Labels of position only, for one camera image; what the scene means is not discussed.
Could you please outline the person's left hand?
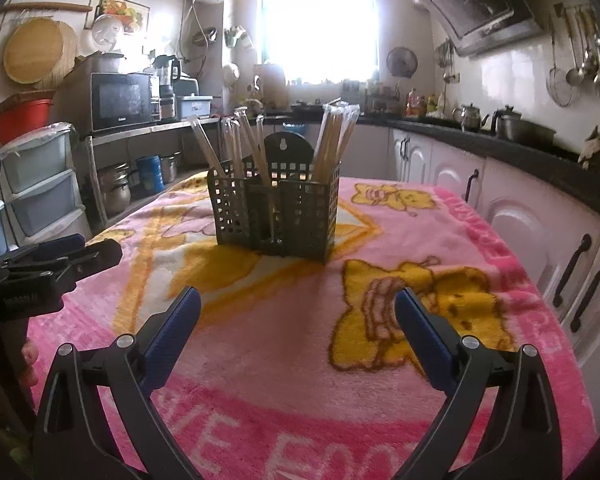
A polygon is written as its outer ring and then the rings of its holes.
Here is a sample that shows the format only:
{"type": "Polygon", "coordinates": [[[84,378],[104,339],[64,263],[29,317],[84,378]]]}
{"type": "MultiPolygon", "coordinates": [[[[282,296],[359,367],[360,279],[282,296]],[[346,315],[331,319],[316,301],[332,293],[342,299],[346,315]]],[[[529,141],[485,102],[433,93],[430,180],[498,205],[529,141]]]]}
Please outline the person's left hand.
{"type": "Polygon", "coordinates": [[[24,362],[24,369],[20,373],[20,387],[32,388],[38,383],[38,374],[34,369],[35,363],[38,360],[38,347],[28,338],[21,348],[21,354],[24,362]]]}

